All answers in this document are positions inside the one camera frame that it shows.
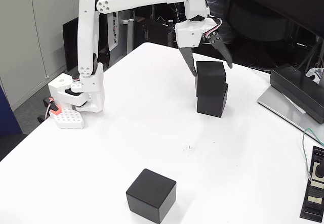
cable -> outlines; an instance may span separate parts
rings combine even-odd
[[[262,68],[262,67],[258,67],[258,66],[253,66],[254,63],[250,66],[248,66],[249,68],[251,69],[255,69],[255,70],[258,70],[258,71],[264,71],[264,72],[271,72],[273,71],[275,68]]]
[[[159,20],[159,18],[161,18],[163,21],[165,21],[164,18],[163,18],[162,16],[159,16],[157,19]]]
[[[315,133],[310,129],[310,128],[307,128],[307,129],[305,129],[304,130],[304,133],[303,133],[303,142],[302,142],[302,144],[303,144],[303,151],[304,151],[304,156],[305,156],[305,162],[306,162],[306,174],[307,174],[307,178],[309,179],[309,181],[312,181],[312,176],[310,175],[310,172],[309,172],[309,170],[308,170],[308,162],[307,162],[307,157],[306,157],[306,152],[305,152],[305,147],[304,147],[304,138],[305,138],[305,134],[306,134],[306,132],[307,131],[310,131],[310,132],[312,132],[312,134],[315,136],[315,138],[316,138],[316,140],[324,147],[324,143],[323,142],[321,142],[320,140],[319,140],[319,138],[315,135]]]
[[[214,32],[215,30],[219,29],[220,26],[222,26],[222,19],[220,19],[220,18],[217,18],[217,19],[219,19],[220,22],[219,22],[219,23],[218,23],[214,28],[212,28],[211,30],[209,30],[208,32],[206,32],[206,34],[205,34],[205,37],[206,37],[206,38],[208,38],[208,36],[209,36],[212,32]]]
[[[175,3],[174,3],[174,7],[176,8],[177,18],[178,18],[178,21],[180,22],[180,18],[179,18],[179,14],[178,14],[178,9],[177,9],[177,6],[176,6]]]
[[[317,56],[321,59],[321,61],[318,61],[316,64],[315,64],[315,67],[320,67],[322,68],[323,67],[323,59],[320,57],[320,56]]]
[[[171,8],[171,10],[172,11],[174,11],[175,13],[176,13],[176,11],[171,7],[171,5],[169,4],[169,7]]]
[[[315,51],[313,52],[313,54],[308,59],[308,62],[307,62],[307,65],[306,65],[306,69],[305,69],[305,76],[306,76],[306,74],[308,72],[308,68],[309,68],[310,62],[313,59],[314,55],[315,55]]]
[[[313,48],[309,51],[309,53],[307,54],[307,56],[305,57],[305,59],[303,60],[302,63],[299,64],[299,66],[297,66],[297,70],[300,69],[308,60],[309,57],[311,57],[311,55],[316,51],[317,47],[320,45],[320,43],[323,42],[323,39],[320,38],[317,43],[313,46]]]
[[[51,103],[47,105],[46,112],[45,112],[45,119],[47,119],[47,115],[49,113],[50,107],[51,107]]]

white table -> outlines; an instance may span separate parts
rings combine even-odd
[[[104,111],[84,113],[85,129],[46,120],[0,162],[0,223],[152,223],[130,212],[125,194],[144,168],[177,181],[163,224],[307,223],[302,132],[257,104],[268,74],[225,69],[216,118],[196,113],[178,50],[145,43],[131,52],[105,73]],[[319,144],[305,145],[310,160]]]

black block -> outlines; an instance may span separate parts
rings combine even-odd
[[[176,201],[177,183],[144,169],[126,191],[130,210],[155,223],[161,223]]]
[[[222,97],[198,97],[197,112],[215,117],[222,117],[227,99],[228,84],[225,84],[225,93]]]
[[[197,97],[224,96],[226,73],[223,62],[197,61],[197,74]]]

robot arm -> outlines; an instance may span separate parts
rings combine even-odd
[[[212,46],[224,56],[230,68],[232,58],[219,36],[217,24],[206,6],[205,0],[80,0],[78,29],[78,70],[80,77],[90,76],[94,71],[94,54],[98,55],[99,13],[108,14],[140,6],[184,2],[187,21],[175,26],[179,50],[190,71],[197,75],[192,57],[192,48],[198,47],[205,35]]]
[[[99,40],[99,15],[159,3],[184,2],[187,21],[175,25],[179,50],[191,73],[197,76],[192,57],[192,48],[198,47],[204,36],[220,51],[230,68],[232,58],[219,36],[217,24],[209,18],[205,0],[79,0],[77,54],[79,77],[61,74],[49,83],[52,101],[62,110],[51,111],[60,128],[83,128],[79,112],[100,112],[103,109],[103,65],[97,62]]]

wall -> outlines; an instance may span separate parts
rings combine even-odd
[[[44,81],[32,0],[0,0],[0,78],[11,106]]]
[[[0,0],[0,79],[13,110],[62,73],[62,25],[78,0]]]

